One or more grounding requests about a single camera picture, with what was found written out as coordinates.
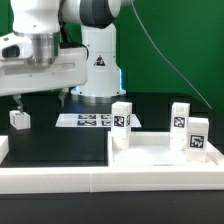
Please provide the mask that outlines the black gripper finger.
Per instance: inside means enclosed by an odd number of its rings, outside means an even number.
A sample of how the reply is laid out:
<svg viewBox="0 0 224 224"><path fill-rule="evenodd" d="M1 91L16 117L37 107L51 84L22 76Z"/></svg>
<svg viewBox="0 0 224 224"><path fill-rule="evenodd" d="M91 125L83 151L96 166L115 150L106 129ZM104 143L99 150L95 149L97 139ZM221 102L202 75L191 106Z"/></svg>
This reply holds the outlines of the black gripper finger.
<svg viewBox="0 0 224 224"><path fill-rule="evenodd" d="M20 111L20 113L23 114L23 103L21 101L21 95L20 94L13 95L13 99L17 103L17 108Z"/></svg>
<svg viewBox="0 0 224 224"><path fill-rule="evenodd" d="M60 91L60 93L58 95L58 98L60 100L60 105L61 106L64 106L65 99L66 99L68 93L69 93L69 88L68 87L61 89L61 91Z"/></svg>

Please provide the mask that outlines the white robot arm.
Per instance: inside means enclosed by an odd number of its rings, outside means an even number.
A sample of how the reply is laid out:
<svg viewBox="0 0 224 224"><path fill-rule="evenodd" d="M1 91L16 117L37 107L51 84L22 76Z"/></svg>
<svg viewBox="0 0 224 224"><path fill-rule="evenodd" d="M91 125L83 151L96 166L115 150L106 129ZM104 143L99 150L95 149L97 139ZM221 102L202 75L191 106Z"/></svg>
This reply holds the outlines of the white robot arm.
<svg viewBox="0 0 224 224"><path fill-rule="evenodd" d="M10 0L13 32L0 37L0 96L80 86L88 49L65 43L67 22L106 28L133 0Z"/></svg>

